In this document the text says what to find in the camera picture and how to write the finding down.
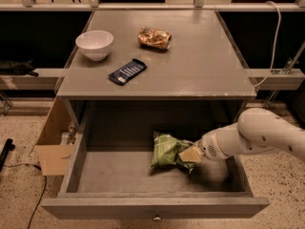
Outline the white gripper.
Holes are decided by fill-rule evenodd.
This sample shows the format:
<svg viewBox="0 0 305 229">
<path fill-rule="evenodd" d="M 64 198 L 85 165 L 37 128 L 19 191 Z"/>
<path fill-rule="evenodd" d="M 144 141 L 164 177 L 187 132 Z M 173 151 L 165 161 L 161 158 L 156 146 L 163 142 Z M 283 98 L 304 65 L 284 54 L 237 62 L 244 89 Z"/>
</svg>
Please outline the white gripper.
<svg viewBox="0 0 305 229">
<path fill-rule="evenodd" d="M 184 162 L 198 163 L 203 158 L 208 160 L 223 160 L 228 156 L 223 153 L 217 142 L 217 130 L 209 131 L 190 147 L 178 154 Z"/>
</svg>

